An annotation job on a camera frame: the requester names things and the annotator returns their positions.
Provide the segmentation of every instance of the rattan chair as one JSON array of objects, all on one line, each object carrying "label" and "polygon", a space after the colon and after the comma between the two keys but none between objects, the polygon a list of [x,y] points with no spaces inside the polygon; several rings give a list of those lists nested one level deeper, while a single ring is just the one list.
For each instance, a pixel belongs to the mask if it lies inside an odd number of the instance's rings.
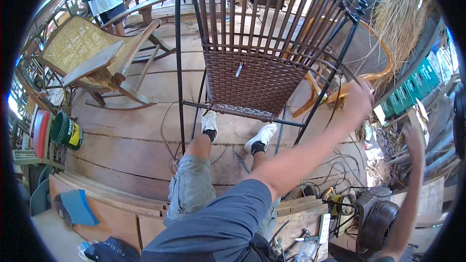
[{"label": "rattan chair", "polygon": [[[137,36],[118,37],[101,30],[84,17],[73,16],[53,31],[37,59],[64,77],[63,86],[75,84],[89,92],[95,101],[87,100],[88,105],[113,110],[149,107],[155,105],[156,100],[137,91],[160,50],[160,42],[153,35],[160,23],[160,20],[154,20]],[[155,44],[152,47],[154,51],[137,85],[132,87],[125,80],[131,63],[147,40]],[[105,98],[117,96],[126,96],[134,102],[105,102]]]},{"label": "rattan chair", "polygon": [[[204,79],[208,102],[200,103],[202,90],[197,103],[183,100],[179,55],[180,121],[183,123],[183,105],[205,107],[221,114],[302,127],[297,143],[313,113],[304,124],[285,120],[285,113],[283,119],[278,116],[308,71],[324,79],[327,87],[330,85],[335,73],[326,79],[311,67],[315,61],[321,61],[319,55],[345,23],[355,30],[364,12],[360,8],[358,14],[351,14],[346,0],[290,0],[287,11],[281,12],[271,9],[271,0],[267,0],[259,17],[259,0],[254,0],[252,5],[242,0],[240,7],[235,6],[236,1],[199,0],[197,3],[193,0],[206,62]],[[180,0],[176,0],[176,27],[179,4]],[[346,38],[347,46],[352,35]],[[183,145],[183,125],[181,129]]]},{"label": "rattan chair", "polygon": [[[328,75],[329,71],[333,69],[335,59],[341,54],[351,27],[351,23],[346,23],[324,49],[321,57],[325,58],[328,64],[321,64],[321,67],[318,69],[321,74]],[[342,70],[341,87],[340,79],[333,79],[325,96],[326,98],[321,103],[331,103],[337,98],[345,97],[348,94],[348,83],[352,81],[353,77],[369,81],[380,79],[393,69],[393,60],[387,46],[376,32],[367,23],[360,21],[353,40],[349,45],[348,52],[343,58],[343,65],[346,69]],[[311,109],[325,84],[322,79],[315,79],[311,73],[307,73],[305,79],[311,86],[311,95],[307,102],[293,113],[294,118]]]}]

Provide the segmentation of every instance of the metal chair frame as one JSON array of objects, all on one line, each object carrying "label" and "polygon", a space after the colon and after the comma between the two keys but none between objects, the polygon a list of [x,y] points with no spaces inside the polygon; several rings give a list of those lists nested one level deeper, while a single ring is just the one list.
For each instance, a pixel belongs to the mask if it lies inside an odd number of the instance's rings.
[{"label": "metal chair frame", "polygon": [[[202,44],[204,44],[204,41],[205,41],[204,40],[204,35],[205,35],[204,34],[204,29],[207,28],[207,25],[205,25],[203,27],[203,25],[201,23],[200,7],[198,5],[198,0],[192,0],[192,3],[194,5],[194,9],[195,9],[195,12],[196,12],[196,18],[197,18],[197,22],[198,22],[198,25],[199,25],[199,31],[200,31],[200,34],[201,34],[201,42],[202,42]],[[201,86],[200,86],[197,102],[191,102],[191,101],[183,100],[183,79],[182,79],[182,62],[181,62],[181,11],[180,11],[180,6],[181,6],[181,0],[175,0],[175,32],[176,32],[176,55],[177,55],[177,75],[178,75],[178,105],[179,105],[179,118],[180,118],[180,132],[181,132],[181,147],[182,147],[182,152],[184,153],[185,152],[185,138],[184,138],[183,106],[185,106],[185,105],[186,106],[193,106],[193,107],[196,108],[191,139],[194,138],[194,132],[195,132],[195,128],[196,128],[196,119],[198,117],[199,108],[209,109],[209,106],[206,105],[206,104],[201,103],[203,87],[204,87],[204,84],[206,82],[207,68],[204,70],[204,74],[202,76],[202,83],[201,83]],[[277,153],[279,145],[280,145],[280,140],[281,140],[282,132],[283,132],[283,125],[292,125],[292,126],[300,127],[300,132],[298,133],[298,136],[297,136],[297,138],[296,138],[296,140],[294,142],[295,145],[298,144],[301,137],[303,136],[307,126],[309,125],[309,122],[311,121],[314,113],[316,112],[319,104],[321,103],[325,93],[327,92],[327,90],[329,88],[329,83],[331,83],[331,81],[334,79],[336,73],[341,73],[341,70],[345,69],[345,67],[341,64],[341,61],[343,60],[343,58],[344,58],[344,56],[345,56],[345,54],[346,54],[346,52],[347,52],[347,50],[349,48],[349,45],[350,45],[350,43],[352,41],[352,38],[353,38],[354,33],[356,31],[356,28],[358,27],[360,16],[362,14],[364,14],[364,10],[363,10],[364,8],[367,8],[367,4],[365,3],[364,0],[360,0],[360,6],[357,9],[356,13],[351,13],[349,11],[349,9],[346,9],[346,10],[342,9],[341,10],[341,11],[345,11],[345,16],[341,20],[340,24],[336,27],[336,29],[332,32],[331,36],[329,37],[329,39],[327,40],[326,44],[323,47],[326,47],[330,43],[330,41],[341,30],[341,28],[343,27],[343,25],[347,21],[352,21],[353,26],[351,28],[351,32],[349,33],[349,35],[348,35],[348,37],[346,39],[345,45],[344,45],[344,47],[343,47],[343,49],[341,51],[341,55],[339,55],[338,60],[336,61],[335,69],[332,70],[332,72],[330,73],[330,75],[329,75],[329,77],[327,79],[327,82],[324,85],[324,87],[322,89],[322,92],[318,96],[317,102],[312,107],[312,110],[311,110],[309,116],[306,118],[306,121],[304,123],[299,123],[299,122],[295,122],[295,121],[286,120],[285,119],[286,111],[287,111],[287,106],[286,105],[285,105],[285,107],[283,109],[282,118],[273,120],[273,122],[279,123],[281,125],[280,130],[279,130],[279,135],[278,135],[277,147],[276,147],[276,150],[275,150],[275,154]],[[316,61],[316,60],[317,60],[317,57],[314,57],[312,59],[312,61]]]}]

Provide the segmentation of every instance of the dried grass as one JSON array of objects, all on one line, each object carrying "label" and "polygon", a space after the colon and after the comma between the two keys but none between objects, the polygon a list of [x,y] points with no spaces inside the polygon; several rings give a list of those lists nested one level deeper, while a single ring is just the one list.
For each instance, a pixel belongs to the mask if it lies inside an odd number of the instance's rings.
[{"label": "dried grass", "polygon": [[375,88],[396,80],[396,72],[416,46],[433,8],[433,0],[382,0],[374,10],[371,26],[387,46],[394,63],[393,73],[377,81]]}]

